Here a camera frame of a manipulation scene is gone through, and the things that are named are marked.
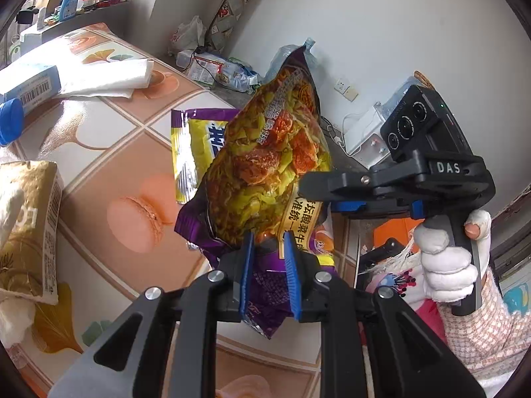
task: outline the ginkgo leaf pattern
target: ginkgo leaf pattern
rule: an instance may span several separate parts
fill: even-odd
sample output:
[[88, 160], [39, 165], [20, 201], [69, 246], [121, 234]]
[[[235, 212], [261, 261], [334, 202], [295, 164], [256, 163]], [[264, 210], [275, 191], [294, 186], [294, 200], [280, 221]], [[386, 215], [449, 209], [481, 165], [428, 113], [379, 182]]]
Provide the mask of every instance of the ginkgo leaf pattern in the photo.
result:
[[78, 129], [86, 119], [86, 109], [79, 102], [63, 103], [63, 114], [53, 127], [48, 129], [39, 147], [39, 158], [55, 151], [61, 145], [69, 142], [78, 144], [86, 150], [105, 151], [107, 147], [94, 147], [83, 144], [78, 140]]
[[99, 323], [93, 321], [85, 332], [81, 334], [81, 340], [86, 346], [92, 345], [94, 341], [111, 325], [109, 320], [102, 320]]
[[83, 353], [75, 339], [72, 326], [72, 292], [67, 283], [57, 284], [59, 303], [37, 303], [35, 321], [31, 328], [35, 345], [44, 353], [72, 349]]
[[121, 54], [121, 55], [113, 55], [111, 57], [111, 60], [124, 61], [124, 60], [129, 60], [129, 58], [133, 58], [133, 56], [132, 55], [128, 55], [128, 54]]
[[97, 61], [107, 61], [107, 58], [109, 58], [109, 55], [111, 55], [114, 51], [115, 51], [114, 49], [104, 49], [103, 51], [95, 52], [93, 54], [90, 54], [88, 57], [86, 57], [81, 63], [91, 64], [92, 62], [97, 62]]

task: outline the electronic device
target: electronic device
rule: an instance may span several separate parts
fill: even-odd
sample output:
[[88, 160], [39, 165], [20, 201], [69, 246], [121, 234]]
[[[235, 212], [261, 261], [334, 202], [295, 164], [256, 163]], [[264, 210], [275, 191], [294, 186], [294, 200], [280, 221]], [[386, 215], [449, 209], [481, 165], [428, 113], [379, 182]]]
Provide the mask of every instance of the electronic device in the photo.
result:
[[[464, 247], [479, 268], [479, 254], [463, 225], [468, 214], [495, 194], [494, 181], [481, 157], [472, 154], [456, 119], [442, 97], [412, 85], [383, 124], [394, 162], [367, 172], [310, 172], [299, 182], [309, 200], [331, 201], [332, 210], [352, 219], [411, 216], [433, 218], [450, 245]], [[473, 293], [452, 307], [468, 315], [481, 306], [481, 275]]]

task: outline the white glove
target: white glove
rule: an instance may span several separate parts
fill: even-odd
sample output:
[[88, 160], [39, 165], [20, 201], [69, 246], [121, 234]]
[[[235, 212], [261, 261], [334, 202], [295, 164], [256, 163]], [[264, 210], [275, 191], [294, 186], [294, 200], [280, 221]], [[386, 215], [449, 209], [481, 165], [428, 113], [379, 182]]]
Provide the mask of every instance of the white glove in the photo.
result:
[[[477, 241], [481, 277], [489, 267], [491, 248], [491, 216], [487, 211], [472, 211], [465, 223], [466, 235]], [[420, 247], [424, 270], [424, 293], [436, 302], [456, 302], [472, 293], [477, 267], [472, 254], [461, 247], [448, 247], [446, 231], [430, 229], [423, 224], [415, 229], [414, 239]]]

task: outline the pickled cabbage package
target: pickled cabbage package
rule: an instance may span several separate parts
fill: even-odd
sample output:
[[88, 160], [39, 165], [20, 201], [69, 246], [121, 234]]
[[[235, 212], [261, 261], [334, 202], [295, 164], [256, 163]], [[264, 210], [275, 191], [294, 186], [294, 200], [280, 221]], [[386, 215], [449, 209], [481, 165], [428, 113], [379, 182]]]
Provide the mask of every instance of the pickled cabbage package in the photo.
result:
[[298, 194], [303, 174], [331, 167], [319, 118], [319, 98], [301, 47], [227, 123], [224, 146], [175, 224], [175, 231], [199, 246], [212, 267], [242, 244], [246, 231], [254, 231], [246, 321], [267, 337], [291, 315], [286, 230], [294, 232], [300, 249], [318, 257], [321, 267], [334, 271], [328, 206]]

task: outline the macaron pattern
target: macaron pattern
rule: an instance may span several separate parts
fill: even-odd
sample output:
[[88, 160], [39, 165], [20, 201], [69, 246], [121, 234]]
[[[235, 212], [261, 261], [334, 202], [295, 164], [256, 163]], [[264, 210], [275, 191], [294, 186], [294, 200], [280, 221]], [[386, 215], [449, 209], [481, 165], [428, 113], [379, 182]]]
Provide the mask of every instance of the macaron pattern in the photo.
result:
[[175, 224], [179, 210], [175, 202], [173, 175], [158, 173], [146, 178], [140, 186], [140, 196], [157, 210], [163, 224]]
[[159, 214], [138, 197], [113, 200], [107, 208], [107, 223], [115, 238], [137, 253], [152, 251], [163, 236]]

